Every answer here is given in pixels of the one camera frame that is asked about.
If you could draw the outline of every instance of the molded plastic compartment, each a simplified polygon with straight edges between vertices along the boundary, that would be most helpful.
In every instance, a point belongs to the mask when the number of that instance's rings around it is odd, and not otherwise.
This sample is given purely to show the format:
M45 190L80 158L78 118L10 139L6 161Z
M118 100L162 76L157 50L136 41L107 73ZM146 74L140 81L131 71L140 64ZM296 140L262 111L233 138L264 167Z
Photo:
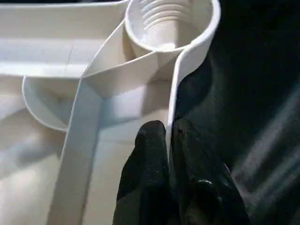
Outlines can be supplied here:
M112 224L121 170L143 123L165 124L170 154L177 87L207 55L220 19L214 2L208 28L182 52L144 49L137 57L123 23L99 50L77 89L48 225Z
M79 78L126 6L0 5L0 224L47 223L66 134L44 125L67 130Z
M0 94L0 224L44 225L65 134L37 122L17 87Z
M0 74L25 76L25 103L43 125L67 130L79 78L126 6L124 0L0 8L0 26L7 30L0 36Z

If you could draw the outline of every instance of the white plastic molding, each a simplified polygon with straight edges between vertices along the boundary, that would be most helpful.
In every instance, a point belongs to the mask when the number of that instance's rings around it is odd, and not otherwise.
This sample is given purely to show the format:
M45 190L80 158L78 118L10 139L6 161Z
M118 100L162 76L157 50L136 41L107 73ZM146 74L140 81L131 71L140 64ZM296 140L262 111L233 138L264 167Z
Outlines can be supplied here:
M218 0L3 6L0 13L17 24L0 20L7 30L0 79L20 86L22 78L33 117L67 133L46 223L112 224L120 172L143 123L165 124L170 154L177 87L207 55Z

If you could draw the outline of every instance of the black fabric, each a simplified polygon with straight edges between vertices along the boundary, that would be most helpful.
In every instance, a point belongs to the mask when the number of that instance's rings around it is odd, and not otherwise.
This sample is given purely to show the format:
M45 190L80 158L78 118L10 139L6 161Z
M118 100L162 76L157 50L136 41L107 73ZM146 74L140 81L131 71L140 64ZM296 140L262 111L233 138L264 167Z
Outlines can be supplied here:
M176 118L214 144L252 224L300 224L300 1L220 3L207 61L179 86ZM189 91L208 79L207 93Z

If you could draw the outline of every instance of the circular opening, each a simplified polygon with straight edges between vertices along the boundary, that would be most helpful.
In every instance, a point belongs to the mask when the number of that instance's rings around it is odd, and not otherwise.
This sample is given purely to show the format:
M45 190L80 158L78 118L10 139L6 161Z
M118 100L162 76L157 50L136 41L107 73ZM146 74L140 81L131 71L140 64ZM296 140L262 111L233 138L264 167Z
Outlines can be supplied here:
M217 0L131 0L125 15L129 37L149 51L176 51L212 24Z

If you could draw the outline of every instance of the curved plastic edge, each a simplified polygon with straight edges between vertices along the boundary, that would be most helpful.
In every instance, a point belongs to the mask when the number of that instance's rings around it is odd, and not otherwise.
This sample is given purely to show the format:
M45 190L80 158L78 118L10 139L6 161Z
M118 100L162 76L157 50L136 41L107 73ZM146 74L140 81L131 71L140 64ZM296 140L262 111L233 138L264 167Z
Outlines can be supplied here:
M120 0L120 1L113 1L113 2L93 2L93 3L46 3L46 4L40 4L40 3L33 3L33 4L27 4L27 3L14 3L14 4L0 4L1 8L78 8L78 7L94 7L94 6L117 6L124 3L129 2L130 0Z
M37 114L35 113L35 110L30 106L30 104L27 100L27 93L26 93L25 85L26 85L26 79L29 79L29 78L30 77L28 77L28 76L24 76L23 82L22 82L22 95L23 95L24 103L25 103L27 110L31 113L31 115L33 116L34 119L36 119L39 123L41 123L45 127L51 128L53 130L58 130L61 132L67 132L67 130L68 130L67 126L66 127L53 126L50 123L45 122L43 119L41 119L37 116Z
M159 48L144 44L143 42L141 42L134 35L133 31L131 30L131 27L128 25L128 24L131 23L130 20L129 20L128 14L129 14L130 6L133 4L133 1L134 0L130 0L130 2L128 4L128 7L126 9L126 12L125 12L125 28L126 28L126 31L129 35L130 39L132 39L133 42L137 46L139 46L142 49L147 49L148 51L152 51L152 52L174 52L174 51L180 52L182 50L186 50L187 48L195 46L196 43L204 42L204 41L206 41L207 38L209 38L209 36L212 33L215 32L215 30L218 27L220 18L221 18L221 7L220 7L219 1L218 0L211 0L211 3L212 3L212 16L211 16L211 19L210 19L210 23L207 26L207 28L204 30L204 32L202 34L200 34L195 40L193 40L191 42L191 44L189 44L189 45L176 48L172 51L168 51L168 50L164 51L164 50L161 50Z
M181 52L175 63L165 135L168 159L170 159L172 127L178 86L187 75L194 72L203 63L221 19L221 7L218 0L212 0L212 4L213 16L207 29Z

